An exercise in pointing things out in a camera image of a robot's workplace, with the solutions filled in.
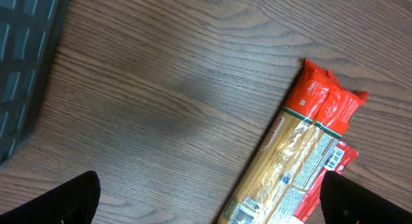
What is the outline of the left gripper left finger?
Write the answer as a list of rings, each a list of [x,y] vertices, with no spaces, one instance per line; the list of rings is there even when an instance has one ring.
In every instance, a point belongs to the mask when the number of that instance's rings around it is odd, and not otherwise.
[[[100,180],[87,171],[1,215],[1,224],[91,224],[100,199]]]

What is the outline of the long orange pasta packet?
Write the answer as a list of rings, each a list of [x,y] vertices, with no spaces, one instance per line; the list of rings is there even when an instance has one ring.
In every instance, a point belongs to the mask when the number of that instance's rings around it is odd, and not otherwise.
[[[333,153],[366,91],[344,89],[332,71],[312,61],[303,70],[219,224],[293,223],[298,206]]]

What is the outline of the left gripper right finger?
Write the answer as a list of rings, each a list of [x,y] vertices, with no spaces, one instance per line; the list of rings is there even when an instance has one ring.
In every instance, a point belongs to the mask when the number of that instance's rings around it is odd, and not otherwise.
[[[326,224],[411,224],[411,213],[334,171],[320,192]]]

